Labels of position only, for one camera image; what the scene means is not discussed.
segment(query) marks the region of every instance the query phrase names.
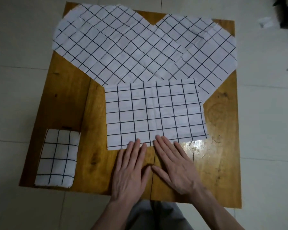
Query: hand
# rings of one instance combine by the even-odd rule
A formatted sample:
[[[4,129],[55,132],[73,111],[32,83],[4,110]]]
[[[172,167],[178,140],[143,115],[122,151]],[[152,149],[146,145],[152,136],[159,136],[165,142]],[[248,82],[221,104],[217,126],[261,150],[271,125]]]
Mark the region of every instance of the hand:
[[[141,178],[141,170],[146,153],[146,144],[141,147],[138,157],[140,140],[129,142],[126,153],[119,151],[112,183],[111,201],[123,202],[130,208],[140,199],[149,179],[151,167],[148,166]]]
[[[195,166],[178,142],[175,141],[173,145],[165,136],[156,135],[154,146],[167,172],[157,166],[152,166],[152,169],[170,187],[180,194],[189,196],[203,187]]]

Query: grid-patterned paper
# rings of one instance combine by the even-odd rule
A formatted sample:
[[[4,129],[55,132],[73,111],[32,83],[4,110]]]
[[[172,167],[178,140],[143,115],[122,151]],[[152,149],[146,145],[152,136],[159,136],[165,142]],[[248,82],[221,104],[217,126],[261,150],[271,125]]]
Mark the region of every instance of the grid-patterned paper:
[[[52,48],[100,85],[167,80],[166,68],[185,52],[122,5],[77,6],[60,21]]]
[[[155,135],[171,142],[207,139],[202,98],[194,79],[119,84],[105,87],[108,150]]]
[[[48,129],[35,185],[71,187],[75,177],[80,133]]]
[[[168,14],[156,26],[187,50],[168,68],[170,79],[194,78],[204,102],[237,68],[234,36],[211,19]]]

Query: person's right arm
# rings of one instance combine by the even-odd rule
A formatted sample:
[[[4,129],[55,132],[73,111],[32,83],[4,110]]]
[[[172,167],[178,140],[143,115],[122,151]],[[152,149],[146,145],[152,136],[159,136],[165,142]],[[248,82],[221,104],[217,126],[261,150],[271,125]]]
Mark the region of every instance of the person's right arm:
[[[189,197],[209,228],[243,229],[204,187],[195,166],[179,143],[172,144],[166,137],[157,135],[154,146],[167,172],[157,166],[152,166],[152,169],[174,190]]]

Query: leg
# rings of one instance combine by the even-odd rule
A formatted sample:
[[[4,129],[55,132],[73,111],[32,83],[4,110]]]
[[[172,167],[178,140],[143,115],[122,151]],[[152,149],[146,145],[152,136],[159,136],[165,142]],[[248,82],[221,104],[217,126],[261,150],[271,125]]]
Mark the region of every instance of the leg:
[[[126,230],[155,230],[154,212],[149,200],[140,200],[133,206]]]
[[[160,230],[193,230],[176,203],[154,201],[153,207]]]

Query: person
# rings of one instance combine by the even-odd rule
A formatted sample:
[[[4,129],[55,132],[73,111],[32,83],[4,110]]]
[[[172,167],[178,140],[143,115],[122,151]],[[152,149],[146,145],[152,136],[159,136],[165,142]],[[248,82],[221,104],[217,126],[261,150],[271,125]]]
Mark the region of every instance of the person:
[[[91,230],[123,229],[192,229],[175,203],[139,201],[151,170],[178,193],[186,195],[211,229],[243,229],[200,181],[199,174],[179,143],[156,136],[154,147],[166,170],[142,165],[147,145],[140,150],[140,140],[129,142],[123,155],[118,153],[112,195],[108,205]]]

